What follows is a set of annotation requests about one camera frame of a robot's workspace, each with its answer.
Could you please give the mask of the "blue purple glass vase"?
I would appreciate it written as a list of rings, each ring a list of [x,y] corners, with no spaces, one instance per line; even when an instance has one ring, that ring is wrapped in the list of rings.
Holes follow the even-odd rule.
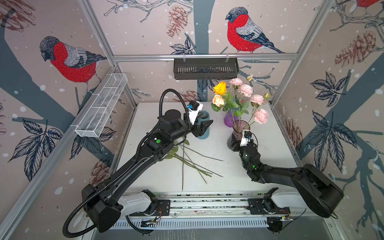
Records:
[[[225,117],[224,117],[224,124],[228,128],[232,128],[234,126],[234,122],[238,121],[240,118],[236,115],[233,115],[231,112],[231,109],[228,109]]]

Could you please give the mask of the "pink grey glass vase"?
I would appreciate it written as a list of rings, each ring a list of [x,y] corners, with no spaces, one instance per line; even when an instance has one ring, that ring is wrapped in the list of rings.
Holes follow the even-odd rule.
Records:
[[[248,131],[249,124],[244,120],[237,120],[233,123],[233,132],[227,140],[227,147],[233,151],[238,152],[240,149],[241,139],[243,137],[243,130]]]

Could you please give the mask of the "cream peach artificial rose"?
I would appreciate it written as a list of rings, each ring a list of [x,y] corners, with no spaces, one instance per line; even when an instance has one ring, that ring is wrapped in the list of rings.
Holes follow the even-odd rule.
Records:
[[[230,109],[230,107],[225,102],[225,99],[223,98],[222,95],[215,95],[214,96],[212,103],[211,103],[211,107],[215,112],[219,112],[219,111],[225,112],[225,115],[226,115],[228,109]],[[235,110],[231,109],[231,112],[233,115],[235,115]]]

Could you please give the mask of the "pink peony spray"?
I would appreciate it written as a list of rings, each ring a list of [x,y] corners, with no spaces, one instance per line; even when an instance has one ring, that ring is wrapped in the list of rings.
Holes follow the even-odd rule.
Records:
[[[270,98],[270,93],[266,93],[262,95],[253,95],[250,98],[250,103],[252,105],[252,116],[248,121],[248,126],[251,126],[254,123],[265,124],[268,121],[269,113],[261,108],[262,105],[266,105],[268,103],[268,99]]]
[[[242,115],[249,113],[248,108],[254,90],[239,78],[230,80],[229,85],[231,91],[227,92],[228,115],[231,115],[235,124],[241,119]]]

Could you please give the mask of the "orange artificial rose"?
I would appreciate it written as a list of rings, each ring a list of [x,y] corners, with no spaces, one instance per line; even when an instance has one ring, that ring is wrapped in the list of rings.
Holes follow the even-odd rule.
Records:
[[[228,90],[228,85],[226,82],[219,82],[217,85],[215,85],[213,92],[215,95],[222,95],[230,109],[235,110],[235,113],[240,110],[240,102],[239,100],[236,100],[236,95],[232,94],[232,92]]]

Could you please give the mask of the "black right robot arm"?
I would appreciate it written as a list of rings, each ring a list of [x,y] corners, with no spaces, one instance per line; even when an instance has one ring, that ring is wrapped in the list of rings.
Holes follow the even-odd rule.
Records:
[[[274,200],[279,208],[306,208],[323,218],[329,218],[344,197],[343,191],[315,166],[280,168],[263,164],[258,145],[253,140],[241,143],[239,156],[242,166],[253,182],[278,184],[296,189],[291,197],[283,194],[282,201]]]

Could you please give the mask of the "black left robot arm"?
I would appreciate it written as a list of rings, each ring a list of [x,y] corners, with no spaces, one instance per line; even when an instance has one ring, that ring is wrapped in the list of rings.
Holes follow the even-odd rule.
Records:
[[[71,214],[74,216],[84,209],[93,225],[83,231],[71,234],[68,224],[69,217],[63,227],[63,234],[68,238],[78,237],[93,229],[100,233],[109,230],[122,214],[130,215],[145,212],[155,208],[157,198],[148,190],[141,191],[135,196],[133,204],[120,204],[119,199],[126,189],[149,167],[163,159],[175,146],[175,140],[192,133],[195,137],[202,136],[213,123],[202,118],[200,111],[187,110],[181,114],[178,110],[168,110],[160,115],[155,127],[140,141],[135,155],[119,170],[106,180],[92,186],[87,185],[82,190],[83,202]]]

